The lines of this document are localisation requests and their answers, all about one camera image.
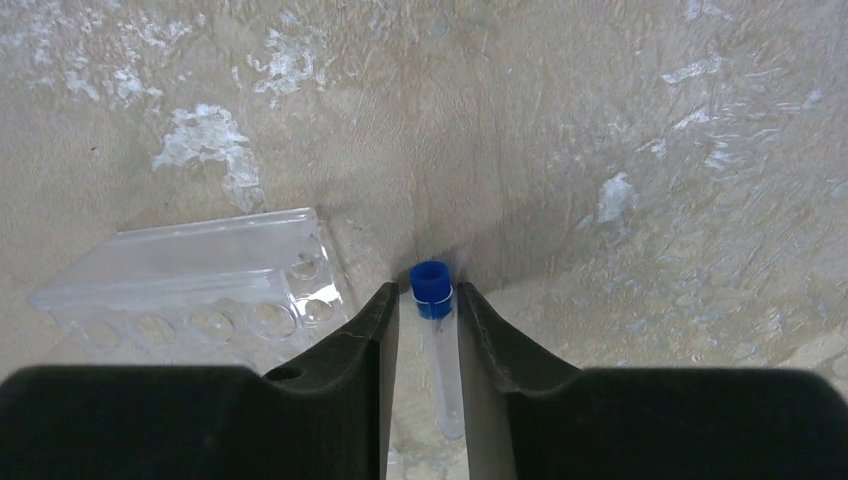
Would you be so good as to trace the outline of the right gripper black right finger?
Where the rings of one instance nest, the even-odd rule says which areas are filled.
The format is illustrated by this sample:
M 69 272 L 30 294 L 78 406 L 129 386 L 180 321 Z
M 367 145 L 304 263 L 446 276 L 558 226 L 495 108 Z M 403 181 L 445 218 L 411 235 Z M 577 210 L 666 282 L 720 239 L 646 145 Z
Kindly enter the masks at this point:
M 802 370 L 589 368 L 456 293 L 473 479 L 843 479 L 847 405 Z

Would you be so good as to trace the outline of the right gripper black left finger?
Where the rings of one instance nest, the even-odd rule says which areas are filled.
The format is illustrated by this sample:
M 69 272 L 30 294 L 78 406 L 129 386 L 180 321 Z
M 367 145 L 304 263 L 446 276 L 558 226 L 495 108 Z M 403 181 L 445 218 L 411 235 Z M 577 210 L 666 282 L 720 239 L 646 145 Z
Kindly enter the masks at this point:
M 1 386 L 5 479 L 382 479 L 399 287 L 257 374 L 243 366 L 42 365 Z

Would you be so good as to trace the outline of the blue capped tube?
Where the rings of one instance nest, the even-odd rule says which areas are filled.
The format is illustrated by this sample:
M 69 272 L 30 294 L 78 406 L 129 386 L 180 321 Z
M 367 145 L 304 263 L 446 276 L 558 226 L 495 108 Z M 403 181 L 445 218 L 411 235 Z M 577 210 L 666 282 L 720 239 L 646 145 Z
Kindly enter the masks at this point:
M 438 428 L 449 440 L 465 435 L 454 287 L 447 264 L 426 261 L 409 273 L 421 321 Z

